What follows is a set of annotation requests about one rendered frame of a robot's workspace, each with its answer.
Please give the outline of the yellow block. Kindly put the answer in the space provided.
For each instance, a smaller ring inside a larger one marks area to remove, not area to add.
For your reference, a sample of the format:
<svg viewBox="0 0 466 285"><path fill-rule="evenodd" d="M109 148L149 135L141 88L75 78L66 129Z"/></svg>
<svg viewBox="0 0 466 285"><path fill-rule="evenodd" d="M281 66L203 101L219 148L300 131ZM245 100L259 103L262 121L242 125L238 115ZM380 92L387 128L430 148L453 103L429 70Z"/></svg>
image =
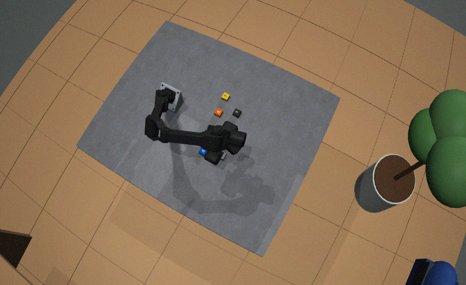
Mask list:
<svg viewBox="0 0 466 285"><path fill-rule="evenodd" d="M227 93L225 93L225 92L223 93L223 95L222 95L222 97L221 97L221 99L224 100L224 101L226 101L226 102L228 101L229 98L230 98L230 95L227 94Z"/></svg>

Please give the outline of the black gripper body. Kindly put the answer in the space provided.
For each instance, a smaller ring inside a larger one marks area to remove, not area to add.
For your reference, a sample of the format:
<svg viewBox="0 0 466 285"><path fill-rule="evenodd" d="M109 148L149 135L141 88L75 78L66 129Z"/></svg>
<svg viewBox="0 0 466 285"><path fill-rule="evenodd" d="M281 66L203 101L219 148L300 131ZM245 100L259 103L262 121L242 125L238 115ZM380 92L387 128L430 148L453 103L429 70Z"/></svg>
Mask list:
<svg viewBox="0 0 466 285"><path fill-rule="evenodd" d="M223 127L225 127L226 130L238 130L238 127L237 125L229 122L229 121L225 121L224 124L223 124ZM218 151L218 152L211 152L211 151L207 151L206 154L204 155L204 159L214 165L217 165L221 159L221 153L222 151Z"/></svg>

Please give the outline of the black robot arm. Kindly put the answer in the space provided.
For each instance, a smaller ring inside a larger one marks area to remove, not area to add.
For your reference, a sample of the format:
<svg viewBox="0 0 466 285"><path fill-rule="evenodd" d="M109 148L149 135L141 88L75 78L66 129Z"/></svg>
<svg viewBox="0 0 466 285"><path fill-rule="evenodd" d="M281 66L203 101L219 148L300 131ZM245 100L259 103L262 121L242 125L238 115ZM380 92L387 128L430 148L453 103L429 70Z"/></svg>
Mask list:
<svg viewBox="0 0 466 285"><path fill-rule="evenodd" d="M148 138L162 143L197 145L211 152L227 150L232 155L237 154L244 146L247 133L233 129L229 131L221 125L208 125L207 130L203 132L169 129L161 115L167 112L169 104L173 104L175 95L176 92L167 87L156 90L154 109L145 119L145 135Z"/></svg>

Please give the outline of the orange block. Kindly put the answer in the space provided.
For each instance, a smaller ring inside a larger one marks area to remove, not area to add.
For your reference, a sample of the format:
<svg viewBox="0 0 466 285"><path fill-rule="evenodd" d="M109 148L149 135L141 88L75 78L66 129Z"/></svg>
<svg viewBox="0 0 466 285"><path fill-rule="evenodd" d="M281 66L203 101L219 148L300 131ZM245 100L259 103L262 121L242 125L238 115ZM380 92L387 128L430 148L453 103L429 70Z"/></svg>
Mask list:
<svg viewBox="0 0 466 285"><path fill-rule="evenodd" d="M222 115L222 113L223 113L223 110L221 110L221 109L219 109L219 108L216 108L216 110L215 110L215 112L214 112L214 114L215 114L216 116L218 116L218 117L220 117L220 116Z"/></svg>

